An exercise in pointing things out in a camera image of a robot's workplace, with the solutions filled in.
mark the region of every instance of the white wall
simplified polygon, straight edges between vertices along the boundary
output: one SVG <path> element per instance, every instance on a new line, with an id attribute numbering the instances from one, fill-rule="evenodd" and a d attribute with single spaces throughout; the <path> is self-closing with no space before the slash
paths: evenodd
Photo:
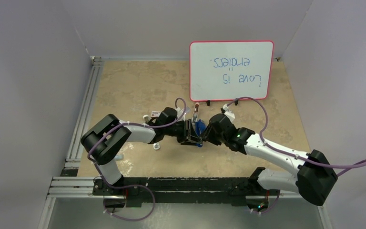
<path id="1" fill-rule="evenodd" d="M 60 0 L 0 0 L 0 228 L 36 228 L 90 59 Z"/>
<path id="2" fill-rule="evenodd" d="M 90 55 L 189 58 L 196 40 L 273 40 L 281 56 L 312 0 L 62 0 Z"/>
<path id="3" fill-rule="evenodd" d="M 366 1 L 314 0 L 283 60 L 310 146 L 332 164 L 366 158 Z M 366 228 L 366 167 L 327 204 L 335 228 Z"/>

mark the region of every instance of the red border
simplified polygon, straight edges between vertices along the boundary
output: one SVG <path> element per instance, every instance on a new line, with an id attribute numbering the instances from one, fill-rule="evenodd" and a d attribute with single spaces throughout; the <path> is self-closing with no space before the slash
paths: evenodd
<path id="1" fill-rule="evenodd" d="M 269 86 L 270 86 L 270 76 L 271 76 L 271 66 L 273 65 L 273 53 L 274 53 L 274 42 L 273 41 L 269 41 L 269 40 L 260 40 L 260 41 L 194 41 L 194 42 L 191 42 L 190 45 L 189 45 L 189 78 L 190 78 L 190 81 L 189 81 L 189 84 L 190 84 L 190 88 L 189 88 L 189 97 L 190 97 L 190 100 L 193 101 L 193 102 L 206 102 L 207 100 L 193 100 L 192 99 L 192 67 L 191 67 L 191 57 L 192 57 L 192 54 L 191 54 L 191 46 L 193 43 L 205 43 L 205 42 L 271 42 L 273 44 L 273 49 L 272 49 L 272 62 L 270 63 L 270 72 L 269 72 L 269 81 L 267 82 L 267 93 L 266 93 L 266 97 L 269 95 Z M 217 99 L 217 100 L 210 100 L 210 101 L 231 101 L 233 99 Z"/>

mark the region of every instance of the robotic arm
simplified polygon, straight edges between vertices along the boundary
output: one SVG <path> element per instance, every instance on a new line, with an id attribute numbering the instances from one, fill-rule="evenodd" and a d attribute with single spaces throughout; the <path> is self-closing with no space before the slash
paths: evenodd
<path id="1" fill-rule="evenodd" d="M 180 109 L 166 107 L 155 121 L 145 125 L 163 126 L 177 119 Z M 232 121 L 234 114 L 222 109 L 222 113 L 214 115 L 205 129 L 198 136 L 194 131 L 190 119 L 179 120 L 173 125 L 162 128 L 147 128 L 143 126 L 124 125 L 110 134 L 92 151 L 91 156 L 107 180 L 113 186 L 123 186 L 123 176 L 119 171 L 115 156 L 126 142 L 144 142 L 153 144 L 163 139 L 165 135 L 176 137 L 181 145 L 196 145 L 210 142 L 214 145 L 226 145 L 232 151 L 239 151 L 245 155 L 256 156 L 282 167 L 286 171 L 272 171 L 257 169 L 252 177 L 256 176 L 257 184 L 261 189 L 287 190 L 299 193 L 308 202 L 321 206 L 337 181 L 337 175 L 332 168 L 312 165 L 295 157 L 278 153 L 268 148 L 255 131 L 245 127 L 236 128 Z M 89 130 L 82 138 L 81 143 L 87 151 L 115 126 L 125 123 L 114 115 L 105 116 L 98 124 Z M 325 156 L 314 150 L 311 153 L 292 150 L 277 143 L 265 140 L 275 148 L 293 152 L 315 162 L 329 164 Z"/>

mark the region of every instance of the beige table surface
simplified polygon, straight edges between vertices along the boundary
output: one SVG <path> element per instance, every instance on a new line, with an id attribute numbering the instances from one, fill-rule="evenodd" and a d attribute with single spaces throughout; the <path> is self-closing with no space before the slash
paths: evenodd
<path id="1" fill-rule="evenodd" d="M 107 61 L 97 92 L 90 127 L 107 114 L 124 121 L 142 123 L 142 116 L 152 110 L 174 107 L 176 97 L 186 100 L 192 117 L 194 102 L 189 98 L 189 62 L 187 61 Z M 284 146 L 309 151 L 304 129 L 295 104 L 291 86 L 282 62 L 273 62 L 269 95 L 261 101 L 269 115 L 265 138 Z M 227 102 L 200 103 L 199 118 L 206 124 Z M 252 101 L 230 106 L 235 113 L 236 127 L 259 132 L 264 114 Z M 232 152 L 225 146 L 205 143 L 203 147 L 181 146 L 176 138 L 165 136 L 161 149 L 152 145 L 126 143 L 119 154 L 124 160 L 118 167 L 126 177 L 248 177 L 257 167 L 277 169 L 260 158 Z M 79 177 L 95 177 L 98 172 L 84 152 Z"/>

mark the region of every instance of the light blue object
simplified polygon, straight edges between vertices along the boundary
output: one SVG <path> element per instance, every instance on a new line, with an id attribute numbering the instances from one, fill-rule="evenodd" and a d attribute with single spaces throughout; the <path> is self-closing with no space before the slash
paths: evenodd
<path id="1" fill-rule="evenodd" d="M 195 131 L 198 136 L 205 130 L 206 126 L 203 120 L 199 119 L 195 124 Z"/>

